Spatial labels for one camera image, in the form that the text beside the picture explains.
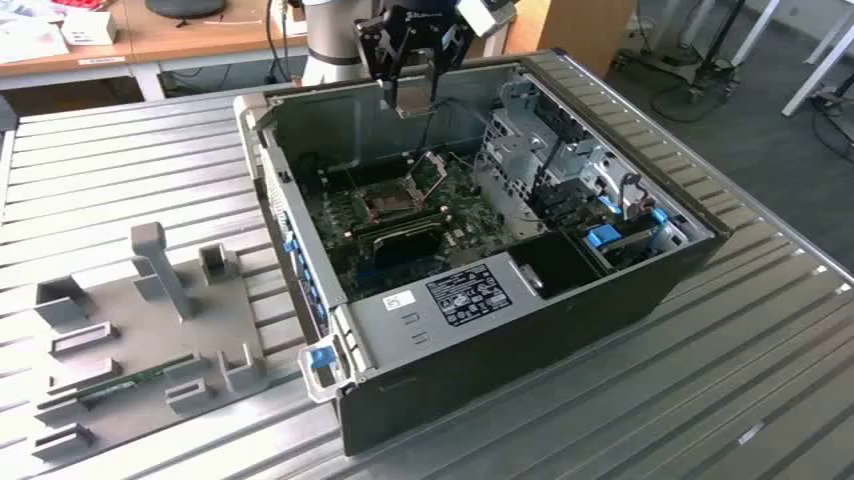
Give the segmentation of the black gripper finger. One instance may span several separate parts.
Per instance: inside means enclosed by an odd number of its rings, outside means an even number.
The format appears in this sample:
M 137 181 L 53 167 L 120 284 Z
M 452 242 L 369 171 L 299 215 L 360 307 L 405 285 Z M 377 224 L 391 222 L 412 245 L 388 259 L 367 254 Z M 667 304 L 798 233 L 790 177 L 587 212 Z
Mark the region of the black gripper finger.
M 395 108 L 408 36 L 405 20 L 403 17 L 357 19 L 353 27 L 363 65 L 381 88 L 385 107 Z
M 455 70 L 468 52 L 475 33 L 464 23 L 453 23 L 444 32 L 432 34 L 431 57 L 427 79 L 429 82 L 429 104 L 436 103 L 440 77 Z

